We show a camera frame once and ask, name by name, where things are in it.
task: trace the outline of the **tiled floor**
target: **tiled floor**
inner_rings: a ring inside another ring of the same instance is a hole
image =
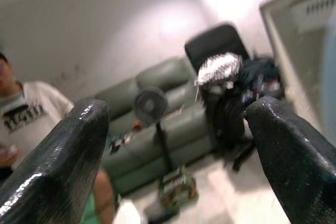
[[[189,167],[193,172],[199,200],[181,210],[169,223],[208,224],[288,224],[276,196],[261,168],[258,154],[242,166],[238,174],[232,164],[208,156]],[[157,184],[142,188],[130,196],[146,214],[160,208]]]

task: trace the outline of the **desk fan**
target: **desk fan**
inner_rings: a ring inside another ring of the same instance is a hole
[[[179,209],[181,206],[198,199],[195,179],[185,166],[174,169],[169,156],[167,136],[161,127],[160,119],[165,115],[168,101],[165,93],[158,88],[146,88],[135,98],[136,116],[146,125],[155,124],[155,140],[159,142],[168,174],[160,179],[159,198],[163,207]]]

